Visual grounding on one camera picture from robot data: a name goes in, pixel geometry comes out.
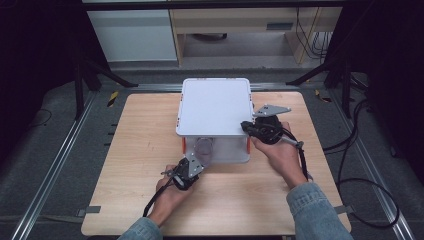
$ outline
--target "human hand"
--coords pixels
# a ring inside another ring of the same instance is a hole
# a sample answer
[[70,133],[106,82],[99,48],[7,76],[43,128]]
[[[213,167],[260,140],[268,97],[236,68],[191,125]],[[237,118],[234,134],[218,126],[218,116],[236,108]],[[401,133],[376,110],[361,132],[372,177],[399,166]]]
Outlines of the human hand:
[[[175,165],[167,165],[165,171],[172,170],[174,168]],[[164,177],[156,184],[156,191],[158,191],[168,181],[169,177],[165,174]],[[195,184],[193,184],[193,186],[191,186],[187,191],[181,191],[175,185],[167,187],[156,199],[152,212],[148,218],[161,227],[169,216],[171,216],[172,212],[193,193],[194,185]]]
[[[283,127],[290,131],[288,122],[283,122]],[[295,146],[280,140],[278,143],[268,145],[252,137],[255,147],[263,152],[269,160],[271,167],[280,174],[290,189],[307,182],[299,164],[298,150]]]

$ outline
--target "person's left hand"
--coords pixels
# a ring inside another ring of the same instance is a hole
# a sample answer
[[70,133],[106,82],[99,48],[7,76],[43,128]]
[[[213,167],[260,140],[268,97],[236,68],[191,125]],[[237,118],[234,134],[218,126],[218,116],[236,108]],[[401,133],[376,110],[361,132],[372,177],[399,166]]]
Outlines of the person's left hand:
[[[167,165],[165,171],[172,170],[173,168],[175,168],[175,165]],[[165,174],[156,184],[156,191],[164,186],[168,180],[169,177]],[[147,217],[161,227],[169,216],[171,216],[172,212],[193,193],[194,185],[196,184],[193,184],[187,191],[181,191],[175,185],[167,187],[156,199],[153,210]]]

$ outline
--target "wooden table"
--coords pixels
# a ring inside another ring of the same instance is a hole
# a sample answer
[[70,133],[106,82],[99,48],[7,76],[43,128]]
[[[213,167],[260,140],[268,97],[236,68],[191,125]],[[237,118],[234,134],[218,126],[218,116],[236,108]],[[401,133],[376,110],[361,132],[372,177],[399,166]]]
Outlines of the wooden table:
[[[293,134],[304,141],[308,170],[333,206],[340,206],[333,177],[303,97],[297,92],[252,93],[265,103],[291,107],[281,114]],[[139,217],[155,193],[160,173],[182,158],[175,133],[180,94],[133,94],[127,99],[87,214],[85,235],[120,235]],[[264,154],[251,149],[247,164],[212,165],[201,175],[193,195],[162,227],[165,236],[294,235],[286,202],[289,189]],[[339,215],[350,231],[346,214]]]

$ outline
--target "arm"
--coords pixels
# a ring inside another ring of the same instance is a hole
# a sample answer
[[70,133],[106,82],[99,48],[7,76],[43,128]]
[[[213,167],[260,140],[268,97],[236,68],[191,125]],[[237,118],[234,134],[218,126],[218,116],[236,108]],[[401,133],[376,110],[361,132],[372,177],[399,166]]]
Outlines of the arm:
[[[171,170],[175,166],[167,165],[166,170]],[[156,185],[156,191],[164,186],[169,180],[169,177],[165,174],[164,177],[158,181]],[[120,240],[157,240],[162,239],[160,227],[166,222],[171,216],[172,212],[193,192],[193,186],[187,191],[181,191],[174,185],[169,186],[166,190],[158,197],[153,209],[149,216],[139,218],[127,231],[125,231]]]
[[[283,122],[283,127],[290,131],[287,122]],[[283,141],[267,145],[257,138],[252,138],[252,142],[268,157],[271,167],[291,189],[287,202],[295,222],[297,239],[352,239],[318,185],[308,183],[293,145]]]

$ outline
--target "denim jacket sleeve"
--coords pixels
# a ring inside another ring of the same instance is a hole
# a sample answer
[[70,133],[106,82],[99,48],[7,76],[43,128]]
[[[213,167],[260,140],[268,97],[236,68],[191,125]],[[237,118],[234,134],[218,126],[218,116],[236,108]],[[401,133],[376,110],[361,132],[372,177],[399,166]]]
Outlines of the denim jacket sleeve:
[[159,227],[149,218],[139,218],[118,240],[159,240],[163,239]]
[[296,239],[353,239],[317,184],[304,183],[293,188],[287,202]]
[[[296,239],[353,239],[336,211],[315,183],[293,188],[287,202],[295,222]],[[159,227],[149,218],[138,219],[119,240],[163,239]]]

